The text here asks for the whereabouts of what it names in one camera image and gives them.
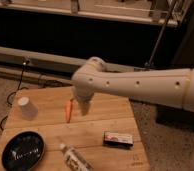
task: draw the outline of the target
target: speckled floor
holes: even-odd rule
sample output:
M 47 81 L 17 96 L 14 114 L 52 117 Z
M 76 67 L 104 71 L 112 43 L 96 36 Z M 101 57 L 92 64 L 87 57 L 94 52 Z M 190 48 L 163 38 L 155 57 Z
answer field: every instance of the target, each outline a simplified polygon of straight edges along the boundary
M 17 86 L 18 81 L 0 78 L 0 120 L 9 113 L 10 107 L 6 98 Z M 22 83 L 22 86 L 39 87 L 28 83 Z M 157 124 L 157 110 L 154 105 L 133 102 L 132 106 L 152 170 L 189 170 L 194 150 L 194 132 L 176 126 Z

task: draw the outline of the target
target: carrot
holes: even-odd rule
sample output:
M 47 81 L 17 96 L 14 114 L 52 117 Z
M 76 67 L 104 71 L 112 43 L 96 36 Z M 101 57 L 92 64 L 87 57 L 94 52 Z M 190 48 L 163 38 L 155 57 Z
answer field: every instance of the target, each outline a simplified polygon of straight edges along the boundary
M 66 103 L 65 117 L 66 117 L 66 122 L 67 123 L 70 123 L 72 108 L 73 108 L 73 99 L 67 101 L 67 103 Z

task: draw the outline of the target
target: paper cup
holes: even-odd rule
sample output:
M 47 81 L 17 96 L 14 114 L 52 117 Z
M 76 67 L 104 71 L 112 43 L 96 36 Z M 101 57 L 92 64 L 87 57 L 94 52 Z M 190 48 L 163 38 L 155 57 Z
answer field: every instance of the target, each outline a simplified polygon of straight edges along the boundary
M 21 97 L 18 100 L 18 106 L 22 115 L 28 120 L 33 119 L 37 115 L 37 108 L 31 103 L 28 97 Z

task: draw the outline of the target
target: black bowl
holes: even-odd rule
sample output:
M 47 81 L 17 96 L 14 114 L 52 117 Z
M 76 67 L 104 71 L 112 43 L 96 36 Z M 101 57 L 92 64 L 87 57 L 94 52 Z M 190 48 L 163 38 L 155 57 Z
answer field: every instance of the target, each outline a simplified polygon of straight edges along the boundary
M 42 158 L 43 138 L 36 132 L 22 132 L 12 138 L 2 154 L 2 165 L 7 171 L 27 171 Z

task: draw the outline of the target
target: cable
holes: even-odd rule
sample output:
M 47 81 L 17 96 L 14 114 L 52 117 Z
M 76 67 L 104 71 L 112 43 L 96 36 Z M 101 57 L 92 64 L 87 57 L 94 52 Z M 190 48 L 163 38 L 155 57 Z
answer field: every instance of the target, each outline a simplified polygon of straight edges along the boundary
M 23 62 L 23 67 L 22 67 L 22 71 L 21 71 L 21 74 L 20 74 L 20 81 L 19 81 L 19 84 L 17 86 L 17 90 L 14 91 L 14 92 L 11 92 L 7 98 L 6 98 L 6 102 L 8 103 L 9 106 L 12 106 L 12 102 L 10 101 L 10 98 L 15 95 L 17 93 L 18 90 L 22 90 L 22 89 L 28 89 L 27 87 L 22 87 L 20 88 L 21 86 L 21 83 L 22 83 L 22 80 L 23 80 L 23 73 L 25 71 L 25 67 L 28 65 L 29 61 L 25 61 Z
M 21 87 L 21 88 L 20 88 L 21 83 L 22 83 L 22 80 L 23 80 L 23 73 L 24 73 L 25 67 L 27 66 L 28 63 L 29 63 L 28 60 L 25 61 L 25 62 L 23 62 L 22 72 L 21 72 L 21 74 L 20 74 L 20 81 L 19 81 L 19 84 L 18 84 L 18 86 L 17 86 L 17 90 L 14 91 L 14 92 L 11 92 L 11 93 L 7 96 L 7 98 L 6 98 L 6 102 L 8 103 L 9 106 L 12 106 L 12 102 L 10 102 L 10 98 L 11 98 L 13 95 L 15 95 L 16 92 L 17 92 L 18 90 L 28 89 L 27 87 Z M 4 122 L 7 118 L 8 118 L 8 115 L 5 116 L 5 117 L 0 121 L 0 129 L 1 129 L 2 131 L 4 130 L 4 128 L 3 128 L 3 122 Z
M 0 121 L 0 129 L 3 131 L 4 128 L 3 128 L 3 122 L 8 118 L 8 115 L 5 116 L 1 121 Z

